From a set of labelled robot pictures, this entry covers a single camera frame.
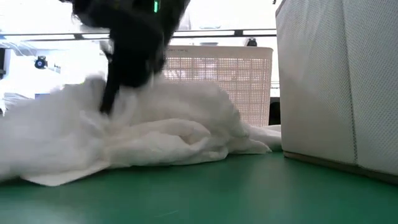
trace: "plastic laundry basket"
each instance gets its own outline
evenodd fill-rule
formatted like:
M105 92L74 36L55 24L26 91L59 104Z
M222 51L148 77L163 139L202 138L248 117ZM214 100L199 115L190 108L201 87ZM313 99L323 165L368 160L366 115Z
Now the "plastic laundry basket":
M265 47L170 46L163 74L173 82L216 82L229 93L242 120L267 126L272 52Z

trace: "white cloth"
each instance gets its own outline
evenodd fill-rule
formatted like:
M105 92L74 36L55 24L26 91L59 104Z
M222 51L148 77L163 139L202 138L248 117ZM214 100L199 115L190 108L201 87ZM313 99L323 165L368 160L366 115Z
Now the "white cloth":
M159 79L121 90L110 118L98 113L103 88L103 80L91 78L10 110L0 119L0 179L56 186L115 167L262 154L271 151L267 141L280 142L280 133L243 124L214 83Z

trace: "green mat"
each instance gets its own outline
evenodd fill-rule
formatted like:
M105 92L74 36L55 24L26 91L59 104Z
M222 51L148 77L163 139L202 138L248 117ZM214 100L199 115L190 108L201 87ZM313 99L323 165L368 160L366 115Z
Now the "green mat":
M284 159L110 170L61 187L0 185L1 224L398 223L398 188Z

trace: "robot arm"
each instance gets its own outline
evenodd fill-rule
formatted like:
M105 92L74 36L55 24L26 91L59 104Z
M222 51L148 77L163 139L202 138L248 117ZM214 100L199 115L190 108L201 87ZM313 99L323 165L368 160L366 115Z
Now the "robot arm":
M120 86L138 88L164 65L164 49L190 0L60 0L89 27L108 28L113 41L100 112L110 114ZM160 6L155 12L155 2Z

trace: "white storage box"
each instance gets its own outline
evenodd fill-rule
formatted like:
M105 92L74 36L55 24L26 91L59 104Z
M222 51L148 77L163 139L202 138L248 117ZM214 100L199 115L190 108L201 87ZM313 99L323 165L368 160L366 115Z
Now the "white storage box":
M170 46L163 74L173 82L211 81L229 93L242 120L267 126L272 49Z
M281 3L276 21L288 157L398 184L397 12L396 0Z

